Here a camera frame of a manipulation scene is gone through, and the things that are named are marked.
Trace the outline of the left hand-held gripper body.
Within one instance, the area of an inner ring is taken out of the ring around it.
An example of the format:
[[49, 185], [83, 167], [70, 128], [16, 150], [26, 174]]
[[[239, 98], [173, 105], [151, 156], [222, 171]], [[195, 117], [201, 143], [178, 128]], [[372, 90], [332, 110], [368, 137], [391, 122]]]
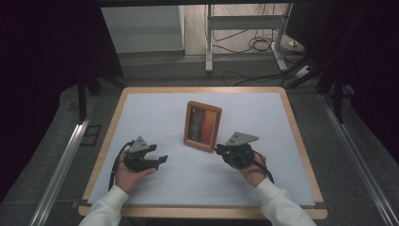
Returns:
[[145, 155], [148, 153], [149, 146], [150, 145], [142, 136], [139, 136], [136, 140], [133, 140], [124, 158], [125, 166], [129, 170], [133, 170], [135, 172], [156, 169], [148, 168], [146, 165], [147, 160], [145, 159]]

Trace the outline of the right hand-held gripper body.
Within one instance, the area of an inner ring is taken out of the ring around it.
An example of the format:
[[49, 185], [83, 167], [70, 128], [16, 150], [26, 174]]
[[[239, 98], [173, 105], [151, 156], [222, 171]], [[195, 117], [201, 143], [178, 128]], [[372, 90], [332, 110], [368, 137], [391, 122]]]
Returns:
[[234, 132], [225, 144], [218, 145], [218, 154], [234, 168], [244, 168], [255, 158], [250, 142], [259, 138], [240, 132]]

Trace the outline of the wooden photo frame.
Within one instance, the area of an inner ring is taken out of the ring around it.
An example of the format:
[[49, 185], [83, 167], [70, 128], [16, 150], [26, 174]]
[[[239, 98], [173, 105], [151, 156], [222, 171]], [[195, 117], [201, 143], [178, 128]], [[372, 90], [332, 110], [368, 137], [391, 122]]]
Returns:
[[222, 109], [195, 101], [187, 103], [184, 144], [206, 152], [215, 147]]

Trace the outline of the person's left hand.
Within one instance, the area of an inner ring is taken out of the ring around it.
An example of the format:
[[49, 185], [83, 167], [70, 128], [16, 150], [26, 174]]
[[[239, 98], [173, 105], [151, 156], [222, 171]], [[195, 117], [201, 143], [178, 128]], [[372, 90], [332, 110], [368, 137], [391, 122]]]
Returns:
[[120, 155], [116, 169], [115, 185], [123, 190], [126, 194], [130, 194], [141, 179], [155, 173], [156, 169], [146, 169], [140, 172], [130, 170], [124, 164], [125, 155], [126, 151], [123, 151]]

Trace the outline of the person's right hand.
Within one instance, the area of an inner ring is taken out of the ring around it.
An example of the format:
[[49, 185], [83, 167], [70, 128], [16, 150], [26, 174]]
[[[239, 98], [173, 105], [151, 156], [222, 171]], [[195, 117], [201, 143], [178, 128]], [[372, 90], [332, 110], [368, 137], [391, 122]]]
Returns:
[[[261, 153], [256, 153], [254, 160], [263, 167], [266, 164], [266, 157]], [[245, 168], [238, 169], [238, 171], [242, 174], [245, 180], [254, 187], [266, 179], [266, 175], [263, 173], [263, 171], [253, 164], [248, 165]]]

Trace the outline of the white table mat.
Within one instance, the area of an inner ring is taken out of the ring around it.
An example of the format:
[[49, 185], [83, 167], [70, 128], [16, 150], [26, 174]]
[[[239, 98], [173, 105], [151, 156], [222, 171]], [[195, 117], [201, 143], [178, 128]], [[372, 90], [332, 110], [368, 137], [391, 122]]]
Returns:
[[221, 108], [217, 141], [233, 133], [253, 135], [251, 147], [266, 157], [275, 185], [301, 206], [312, 206], [311, 192], [281, 97], [270, 93], [132, 93], [128, 95], [108, 154], [88, 198], [96, 202], [107, 191], [111, 169], [121, 147], [143, 137], [156, 145], [149, 159], [165, 156], [159, 170], [140, 181], [128, 202], [142, 205], [257, 206], [260, 203], [243, 176], [216, 153], [184, 145], [188, 102]]

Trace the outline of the wooden table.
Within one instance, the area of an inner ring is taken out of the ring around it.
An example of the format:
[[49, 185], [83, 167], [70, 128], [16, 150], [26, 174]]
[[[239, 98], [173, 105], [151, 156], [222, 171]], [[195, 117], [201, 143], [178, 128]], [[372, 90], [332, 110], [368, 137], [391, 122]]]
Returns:
[[[301, 206], [314, 219], [324, 219], [327, 217], [327, 208], [321, 195], [319, 186], [315, 179], [307, 151], [304, 147], [302, 137], [299, 133], [293, 110], [290, 106], [286, 91], [279, 87], [264, 88], [245, 88], [245, 87], [172, 87], [172, 88], [127, 88], [125, 89], [118, 102], [114, 116], [106, 133], [103, 147], [101, 148], [95, 167], [90, 176], [88, 186], [86, 188], [83, 204], [79, 208], [80, 214], [84, 215], [88, 212], [93, 202], [88, 200], [93, 187], [103, 168], [104, 161], [108, 154], [110, 142], [115, 133], [118, 120], [120, 118], [123, 105], [128, 95], [132, 93], [270, 93], [275, 92], [280, 95], [283, 106], [285, 108], [289, 123], [291, 125], [298, 152], [307, 173], [311, 192], [315, 199], [312, 206]], [[125, 203], [121, 211], [125, 217], [133, 218], [235, 218], [235, 219], [261, 219], [263, 214], [260, 204], [257, 206], [227, 206], [227, 205], [142, 205]]]

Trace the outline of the black stand leg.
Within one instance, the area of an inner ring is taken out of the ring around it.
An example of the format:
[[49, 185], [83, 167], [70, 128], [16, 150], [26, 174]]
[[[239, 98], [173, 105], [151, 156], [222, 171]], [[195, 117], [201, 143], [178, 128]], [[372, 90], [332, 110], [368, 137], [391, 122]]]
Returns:
[[99, 95], [102, 87], [98, 79], [92, 73], [81, 71], [77, 75], [78, 83], [78, 104], [79, 104], [79, 124], [82, 124], [88, 115], [86, 89], [93, 94]]
[[343, 122], [342, 117], [343, 79], [336, 73], [334, 87], [334, 115], [339, 123]]

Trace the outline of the white power strip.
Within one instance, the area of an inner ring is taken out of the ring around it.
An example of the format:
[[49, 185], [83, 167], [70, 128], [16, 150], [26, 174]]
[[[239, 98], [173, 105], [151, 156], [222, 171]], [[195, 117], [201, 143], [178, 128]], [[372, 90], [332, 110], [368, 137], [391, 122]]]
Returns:
[[305, 65], [302, 69], [300, 69], [296, 74], [295, 74], [295, 78], [301, 78], [304, 75], [308, 74], [309, 72], [311, 72], [313, 70], [313, 66], [310, 65]]

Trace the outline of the white metal stand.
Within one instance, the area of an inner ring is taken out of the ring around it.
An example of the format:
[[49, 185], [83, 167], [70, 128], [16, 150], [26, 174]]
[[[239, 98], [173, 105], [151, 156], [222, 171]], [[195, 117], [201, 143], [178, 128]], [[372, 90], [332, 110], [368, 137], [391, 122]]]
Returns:
[[213, 71], [213, 45], [212, 32], [214, 30], [239, 30], [239, 29], [277, 29], [276, 39], [271, 43], [271, 51], [277, 61], [279, 69], [287, 72], [288, 68], [279, 49], [285, 27], [287, 25], [292, 3], [288, 4], [281, 15], [242, 15], [242, 16], [214, 16], [213, 6], [206, 6], [206, 51], [205, 71]]

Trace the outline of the white panel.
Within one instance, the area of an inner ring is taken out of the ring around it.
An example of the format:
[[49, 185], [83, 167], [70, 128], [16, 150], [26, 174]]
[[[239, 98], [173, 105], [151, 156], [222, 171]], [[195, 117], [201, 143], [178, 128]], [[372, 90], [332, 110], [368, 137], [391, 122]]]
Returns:
[[181, 8], [101, 8], [118, 53], [181, 51], [184, 48]]

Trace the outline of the dark curtain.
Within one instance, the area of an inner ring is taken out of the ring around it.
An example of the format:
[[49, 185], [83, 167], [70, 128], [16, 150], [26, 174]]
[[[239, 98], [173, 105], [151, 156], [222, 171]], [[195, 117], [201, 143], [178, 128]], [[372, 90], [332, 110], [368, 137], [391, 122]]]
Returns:
[[360, 118], [399, 162], [399, 0], [295, 2], [286, 33], [319, 65], [350, 36], [334, 70], [353, 89]]
[[0, 202], [52, 122], [65, 89], [122, 77], [96, 0], [0, 0]]

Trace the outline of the aluminium rail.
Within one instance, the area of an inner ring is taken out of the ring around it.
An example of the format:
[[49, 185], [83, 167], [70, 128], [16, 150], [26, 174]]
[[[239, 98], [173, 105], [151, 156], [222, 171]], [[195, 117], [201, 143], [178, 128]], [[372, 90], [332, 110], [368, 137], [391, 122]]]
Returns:
[[80, 142], [88, 128], [89, 121], [85, 120], [78, 123], [69, 139], [69, 142], [62, 154], [53, 176], [46, 187], [40, 202], [35, 210], [28, 226], [44, 226], [50, 212], [55, 204], [56, 197], [62, 187], [67, 173], [71, 167], [74, 156], [78, 150]]
[[370, 171], [370, 168], [367, 166], [365, 160], [363, 159], [358, 146], [355, 144], [354, 140], [349, 135], [346, 130], [344, 123], [340, 122], [339, 119], [335, 116], [333, 111], [333, 103], [328, 99], [327, 94], [319, 94], [319, 99], [321, 100], [322, 105], [324, 106], [325, 111], [338, 135], [342, 144], [348, 153], [352, 163], [354, 164], [355, 169], [358, 172], [358, 175], [365, 185], [368, 193], [371, 196], [372, 201], [375, 204], [375, 207], [382, 217], [386, 226], [399, 226], [399, 215], [397, 215], [383, 191], [380, 184], [377, 182], [376, 178]]

